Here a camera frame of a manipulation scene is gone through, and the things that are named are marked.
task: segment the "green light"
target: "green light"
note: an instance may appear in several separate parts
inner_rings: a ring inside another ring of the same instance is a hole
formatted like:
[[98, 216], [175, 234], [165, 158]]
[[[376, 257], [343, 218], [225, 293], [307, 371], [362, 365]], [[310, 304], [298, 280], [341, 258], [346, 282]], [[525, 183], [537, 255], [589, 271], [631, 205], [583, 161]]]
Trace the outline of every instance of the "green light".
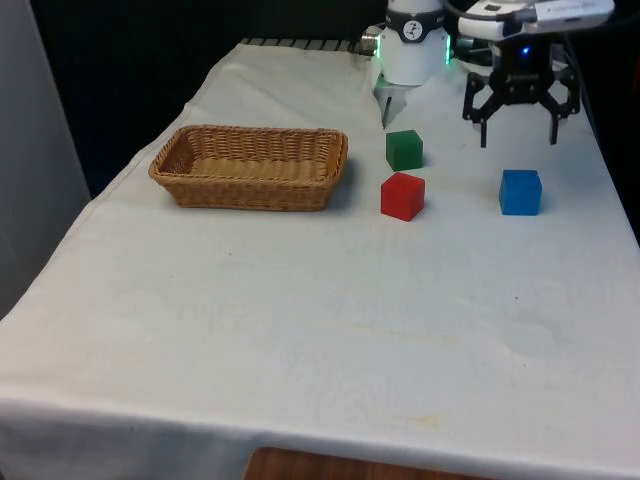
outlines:
[[449, 65], [451, 63], [451, 36], [447, 35], [447, 51], [445, 53], [445, 57], [444, 57], [444, 63], [446, 63], [447, 65]]

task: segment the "robotic arm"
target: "robotic arm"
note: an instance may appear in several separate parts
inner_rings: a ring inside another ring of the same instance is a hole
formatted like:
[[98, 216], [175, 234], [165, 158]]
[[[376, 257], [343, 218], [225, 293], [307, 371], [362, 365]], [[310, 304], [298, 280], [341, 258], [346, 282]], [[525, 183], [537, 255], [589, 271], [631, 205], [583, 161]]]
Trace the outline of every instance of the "robotic arm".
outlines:
[[[613, 0], [481, 0], [460, 14], [460, 33], [491, 44], [493, 71], [485, 77], [470, 73], [462, 117], [480, 124], [481, 146], [487, 145], [487, 122], [503, 105], [542, 105], [551, 115], [549, 141], [558, 141], [560, 120], [580, 111], [580, 83], [567, 68], [554, 72], [552, 44], [557, 34], [597, 27], [613, 13]], [[567, 89], [564, 103], [549, 93], [556, 82]], [[477, 93], [492, 91], [480, 108], [473, 106]]]
[[[465, 12], [450, 0], [389, 0], [378, 45], [382, 74], [390, 84], [419, 86], [438, 71], [448, 10], [460, 17], [460, 33], [488, 41], [493, 55], [491, 75], [469, 74], [462, 114], [480, 124], [482, 147], [487, 122], [503, 105], [535, 103], [551, 115], [550, 142], [555, 144], [560, 120], [580, 111], [580, 84], [570, 66], [553, 71], [553, 42], [558, 34], [598, 27], [614, 8], [613, 0], [480, 0]], [[564, 103], [549, 93], [555, 82], [567, 89]], [[490, 98], [475, 108], [476, 94], [486, 87]]]

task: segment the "woven basket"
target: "woven basket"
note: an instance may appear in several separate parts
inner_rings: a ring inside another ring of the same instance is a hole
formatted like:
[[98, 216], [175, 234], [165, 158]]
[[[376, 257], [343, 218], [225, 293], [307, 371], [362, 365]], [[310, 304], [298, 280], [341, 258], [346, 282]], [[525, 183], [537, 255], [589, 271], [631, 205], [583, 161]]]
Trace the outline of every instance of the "woven basket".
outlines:
[[329, 202], [347, 151], [335, 130], [185, 127], [149, 175], [181, 207], [315, 211]]

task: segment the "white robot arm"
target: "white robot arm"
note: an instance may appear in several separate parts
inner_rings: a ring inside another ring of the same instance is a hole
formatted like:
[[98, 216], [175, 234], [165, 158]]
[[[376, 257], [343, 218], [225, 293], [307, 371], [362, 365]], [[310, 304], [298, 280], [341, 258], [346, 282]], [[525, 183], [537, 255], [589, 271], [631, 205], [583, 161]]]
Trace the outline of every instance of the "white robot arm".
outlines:
[[442, 0], [389, 0], [379, 37], [382, 74], [395, 85], [419, 86], [442, 66], [446, 36]]
[[567, 33], [598, 27], [615, 9], [613, 0], [481, 0], [460, 12], [460, 33], [491, 42], [519, 35]]

